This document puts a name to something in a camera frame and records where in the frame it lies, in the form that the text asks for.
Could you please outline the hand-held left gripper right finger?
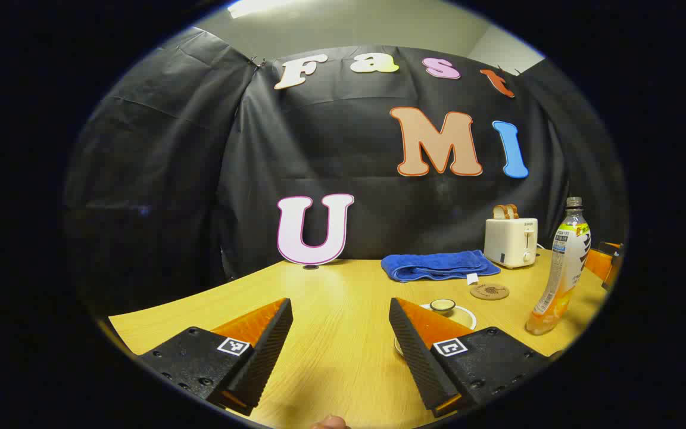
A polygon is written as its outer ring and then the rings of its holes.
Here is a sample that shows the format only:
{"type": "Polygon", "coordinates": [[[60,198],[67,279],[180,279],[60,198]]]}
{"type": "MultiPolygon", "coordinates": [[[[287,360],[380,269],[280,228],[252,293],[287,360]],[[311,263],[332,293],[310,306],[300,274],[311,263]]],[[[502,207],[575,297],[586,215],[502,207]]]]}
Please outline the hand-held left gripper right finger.
{"type": "Polygon", "coordinates": [[[483,408],[553,363],[500,328],[469,329],[406,299],[390,300],[389,322],[435,417],[483,408]]]}

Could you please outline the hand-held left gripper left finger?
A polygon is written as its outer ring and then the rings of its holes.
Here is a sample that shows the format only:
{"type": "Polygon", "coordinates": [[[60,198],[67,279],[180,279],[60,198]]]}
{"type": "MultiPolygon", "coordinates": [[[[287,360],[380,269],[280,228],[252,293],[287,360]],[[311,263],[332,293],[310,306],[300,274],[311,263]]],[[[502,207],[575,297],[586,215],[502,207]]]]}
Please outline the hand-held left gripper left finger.
{"type": "Polygon", "coordinates": [[[242,415],[260,402],[293,324],[282,298],[213,329],[190,327],[138,358],[177,388],[242,415]]]}

